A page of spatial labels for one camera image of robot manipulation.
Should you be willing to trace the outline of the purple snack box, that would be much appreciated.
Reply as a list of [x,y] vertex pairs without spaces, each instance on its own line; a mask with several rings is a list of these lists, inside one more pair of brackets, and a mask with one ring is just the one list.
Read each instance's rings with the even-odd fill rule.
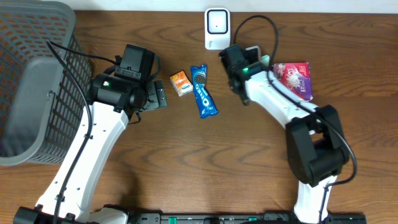
[[310,64],[308,62],[275,63],[273,72],[284,86],[304,101],[313,99]]

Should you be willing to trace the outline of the blue Oreo cookie pack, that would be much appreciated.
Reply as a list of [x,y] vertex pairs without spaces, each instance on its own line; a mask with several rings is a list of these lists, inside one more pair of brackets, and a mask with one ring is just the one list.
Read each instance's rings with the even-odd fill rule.
[[192,74],[193,94],[198,106],[200,118],[205,119],[210,116],[216,116],[219,111],[205,87],[208,66],[206,64],[191,66],[190,71]]

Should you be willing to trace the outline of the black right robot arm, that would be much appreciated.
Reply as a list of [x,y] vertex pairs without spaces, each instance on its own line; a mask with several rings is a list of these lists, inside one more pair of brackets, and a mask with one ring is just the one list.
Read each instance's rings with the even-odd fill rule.
[[289,167],[298,179],[295,216],[301,223],[325,221],[331,187],[349,160],[337,111],[303,101],[252,50],[232,45],[219,57],[243,104],[261,105],[285,129]]

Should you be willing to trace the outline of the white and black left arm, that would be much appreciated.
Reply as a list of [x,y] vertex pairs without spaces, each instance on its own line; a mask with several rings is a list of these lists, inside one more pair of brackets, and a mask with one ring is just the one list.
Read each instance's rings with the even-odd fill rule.
[[53,182],[34,208],[19,207],[14,223],[130,223],[117,205],[91,211],[95,188],[116,141],[133,115],[167,106],[164,84],[152,78],[99,74],[87,94],[88,110]]

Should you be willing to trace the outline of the mint green snack packet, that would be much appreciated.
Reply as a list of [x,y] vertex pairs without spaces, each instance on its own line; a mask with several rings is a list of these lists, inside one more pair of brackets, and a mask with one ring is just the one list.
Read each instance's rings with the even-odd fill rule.
[[263,55],[263,56],[260,58],[260,63],[261,63],[263,66],[265,66],[265,67],[268,67],[268,66],[269,66],[269,62],[270,62],[270,56],[269,56],[269,55]]

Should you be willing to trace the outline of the small orange snack box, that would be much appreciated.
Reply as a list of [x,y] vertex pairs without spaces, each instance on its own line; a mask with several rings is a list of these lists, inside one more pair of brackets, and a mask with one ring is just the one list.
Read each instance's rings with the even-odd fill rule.
[[172,75],[170,81],[178,96],[183,96],[193,91],[193,85],[184,71]]

